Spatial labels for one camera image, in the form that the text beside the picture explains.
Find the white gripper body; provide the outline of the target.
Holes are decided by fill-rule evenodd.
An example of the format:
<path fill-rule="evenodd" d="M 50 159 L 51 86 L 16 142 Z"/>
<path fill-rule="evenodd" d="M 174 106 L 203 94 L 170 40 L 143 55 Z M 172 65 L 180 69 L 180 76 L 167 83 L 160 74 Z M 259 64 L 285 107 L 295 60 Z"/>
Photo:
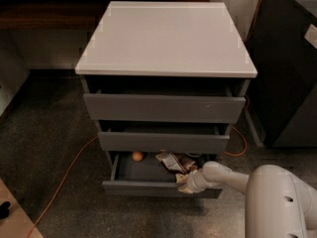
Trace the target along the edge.
<path fill-rule="evenodd" d="M 205 178 L 201 170 L 195 170 L 188 175 L 186 185 L 192 193 L 200 193 L 210 188 L 211 182 Z"/>

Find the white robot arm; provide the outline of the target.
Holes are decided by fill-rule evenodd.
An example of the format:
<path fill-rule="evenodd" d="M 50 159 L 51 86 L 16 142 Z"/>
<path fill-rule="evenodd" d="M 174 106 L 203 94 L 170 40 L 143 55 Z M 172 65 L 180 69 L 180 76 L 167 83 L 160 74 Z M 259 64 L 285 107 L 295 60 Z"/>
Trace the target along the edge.
<path fill-rule="evenodd" d="M 251 174 L 207 162 L 176 182 L 183 193 L 200 193 L 226 184 L 245 195 L 245 238 L 317 238 L 317 190 L 275 165 Z"/>

